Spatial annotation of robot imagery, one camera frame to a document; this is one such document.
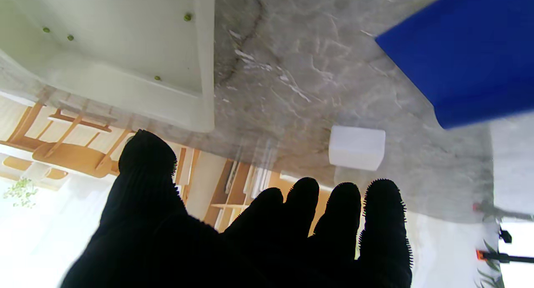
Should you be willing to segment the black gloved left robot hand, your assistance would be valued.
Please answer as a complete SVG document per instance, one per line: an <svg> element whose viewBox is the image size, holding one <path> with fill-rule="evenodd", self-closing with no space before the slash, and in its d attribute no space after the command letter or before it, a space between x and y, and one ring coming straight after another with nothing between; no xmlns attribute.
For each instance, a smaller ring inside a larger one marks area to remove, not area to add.
<svg viewBox="0 0 534 288"><path fill-rule="evenodd" d="M265 189L227 229L191 216L172 181L177 158L147 130L126 143L99 226L62 288L409 288L413 257L399 188L353 183L318 204L314 178L286 197Z"/></svg>

